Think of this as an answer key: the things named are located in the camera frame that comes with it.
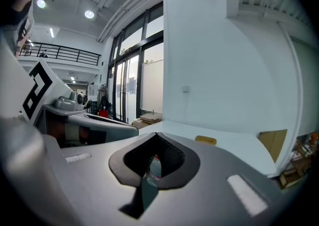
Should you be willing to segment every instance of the window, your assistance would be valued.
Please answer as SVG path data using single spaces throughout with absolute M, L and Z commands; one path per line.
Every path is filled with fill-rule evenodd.
M 108 71 L 113 119 L 131 124 L 142 110 L 162 112 L 162 3 L 146 10 L 114 38 Z

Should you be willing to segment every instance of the wall outlet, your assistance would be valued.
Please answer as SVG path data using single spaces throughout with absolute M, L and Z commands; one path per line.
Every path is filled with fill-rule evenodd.
M 189 92 L 189 86 L 182 86 L 181 90 L 184 93 Z

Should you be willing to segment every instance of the ceiling light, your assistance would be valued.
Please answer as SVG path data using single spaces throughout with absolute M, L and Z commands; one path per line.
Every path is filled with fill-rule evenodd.
M 54 38 L 53 29 L 51 29 L 51 28 L 50 28 L 50 33 L 51 33 L 52 38 Z
M 94 18 L 94 13 L 93 11 L 91 10 L 87 10 L 84 15 L 87 17 L 87 18 Z
M 45 1 L 44 0 L 38 0 L 36 2 L 36 4 L 40 7 L 40 8 L 44 8 L 45 7 Z

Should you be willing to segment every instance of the red object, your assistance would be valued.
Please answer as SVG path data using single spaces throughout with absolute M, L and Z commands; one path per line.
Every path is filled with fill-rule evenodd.
M 108 118 L 109 117 L 109 112 L 108 111 L 104 111 L 103 109 L 100 109 L 99 116 L 104 117 L 104 118 Z

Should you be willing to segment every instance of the balcony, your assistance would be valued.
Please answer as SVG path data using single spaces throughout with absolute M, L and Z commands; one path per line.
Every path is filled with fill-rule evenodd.
M 26 42 L 19 56 L 52 58 L 71 61 L 72 64 L 73 62 L 78 62 L 97 66 L 101 55 L 54 44 Z

